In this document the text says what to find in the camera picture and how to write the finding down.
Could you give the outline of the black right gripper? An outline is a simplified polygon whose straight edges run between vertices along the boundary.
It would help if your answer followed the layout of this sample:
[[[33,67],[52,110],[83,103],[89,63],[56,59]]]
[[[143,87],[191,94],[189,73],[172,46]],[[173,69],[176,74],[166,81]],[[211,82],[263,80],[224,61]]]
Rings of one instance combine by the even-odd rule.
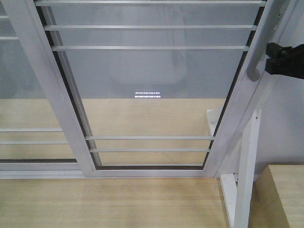
[[[265,71],[271,75],[304,78],[304,45],[283,47],[277,43],[266,45]]]

